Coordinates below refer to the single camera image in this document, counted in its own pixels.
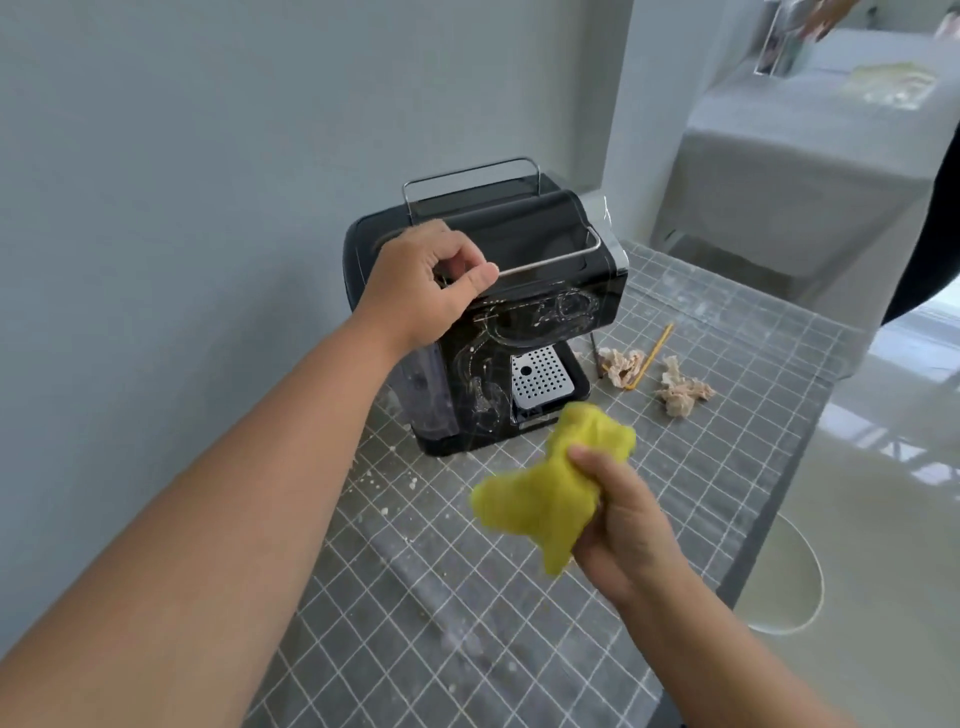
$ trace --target table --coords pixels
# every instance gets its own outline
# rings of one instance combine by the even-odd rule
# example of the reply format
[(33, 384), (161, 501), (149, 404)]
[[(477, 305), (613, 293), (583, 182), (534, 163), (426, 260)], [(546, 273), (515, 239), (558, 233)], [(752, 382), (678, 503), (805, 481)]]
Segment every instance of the table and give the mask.
[[(913, 61), (939, 82), (918, 110), (843, 97), (858, 65)], [(682, 231), (793, 279), (790, 300), (873, 340), (960, 122), (960, 43), (834, 31), (795, 77), (741, 64), (697, 103), (652, 245)]]
[[(684, 555), (732, 603), (790, 468), (848, 369), (856, 331), (667, 255), (624, 248), (630, 281), (600, 345), (650, 351), (672, 322), (661, 356), (676, 354), (685, 374), (719, 394), (689, 420), (671, 421), (653, 396), (662, 366), (623, 392), (597, 380), (587, 337), (571, 348), (591, 376), (590, 400), (636, 430), (631, 463)], [(650, 723), (662, 687), (575, 565), (549, 579), (529, 541), (471, 522), (472, 487), (537, 458), (547, 434), (430, 458), (396, 399), (381, 393), (245, 725)]]

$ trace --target perforated metal tray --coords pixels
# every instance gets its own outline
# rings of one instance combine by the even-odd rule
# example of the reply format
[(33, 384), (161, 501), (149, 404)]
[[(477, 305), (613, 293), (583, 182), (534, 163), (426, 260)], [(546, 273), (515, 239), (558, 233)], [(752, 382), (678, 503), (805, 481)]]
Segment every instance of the perforated metal tray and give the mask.
[(553, 347), (514, 356), (511, 365), (514, 402), (520, 409), (542, 407), (573, 394), (573, 379)]

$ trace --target yellow chopstick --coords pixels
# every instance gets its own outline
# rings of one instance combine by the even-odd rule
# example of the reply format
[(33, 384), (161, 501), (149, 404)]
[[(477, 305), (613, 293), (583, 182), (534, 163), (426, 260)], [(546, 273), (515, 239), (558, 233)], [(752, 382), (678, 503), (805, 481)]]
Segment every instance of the yellow chopstick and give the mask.
[(654, 359), (657, 358), (657, 354), (660, 353), (660, 349), (662, 349), (663, 345), (666, 344), (666, 340), (670, 338), (671, 333), (673, 333), (673, 324), (667, 324), (666, 328), (663, 330), (663, 333), (660, 335), (660, 339), (647, 356), (647, 360), (643, 362), (643, 366), (640, 367), (640, 373), (636, 375), (636, 379), (624, 387), (624, 389), (626, 389), (628, 392), (633, 392), (636, 389), (636, 386), (640, 383), (640, 380), (643, 379), (643, 375), (647, 373), (647, 370), (650, 369), (650, 365), (653, 364)]

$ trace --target gray mat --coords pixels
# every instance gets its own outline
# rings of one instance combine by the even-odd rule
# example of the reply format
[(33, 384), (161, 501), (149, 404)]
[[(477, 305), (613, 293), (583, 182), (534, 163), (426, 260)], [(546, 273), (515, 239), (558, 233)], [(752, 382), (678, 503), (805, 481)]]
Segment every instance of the gray mat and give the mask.
[[(627, 247), (631, 278), (600, 346), (650, 351), (719, 393), (686, 421), (595, 381), (590, 400), (634, 427), (632, 464), (713, 588), (833, 382), (857, 332), (666, 255)], [(524, 539), (471, 523), (472, 487), (542, 455), (547, 431), (436, 459), (384, 392), (324, 550), (245, 725), (571, 728), (647, 724), (662, 688), (610, 606), (571, 564), (543, 575)]]

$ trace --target hand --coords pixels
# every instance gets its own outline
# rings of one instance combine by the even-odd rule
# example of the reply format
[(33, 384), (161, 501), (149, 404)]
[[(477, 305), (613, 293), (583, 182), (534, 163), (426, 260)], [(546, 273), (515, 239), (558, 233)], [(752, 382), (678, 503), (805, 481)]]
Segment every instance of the hand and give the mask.
[(567, 457), (603, 489), (601, 510), (573, 549), (600, 594), (622, 612), (690, 571), (657, 499), (629, 465), (576, 445)]
[[(455, 279), (446, 288), (434, 280), (441, 262)], [(372, 324), (401, 358), (443, 336), (497, 276), (466, 235), (431, 220), (383, 246), (353, 315)]]
[(817, 40), (823, 40), (841, 20), (843, 20), (859, 0), (824, 0), (804, 24), (802, 37), (816, 34)]

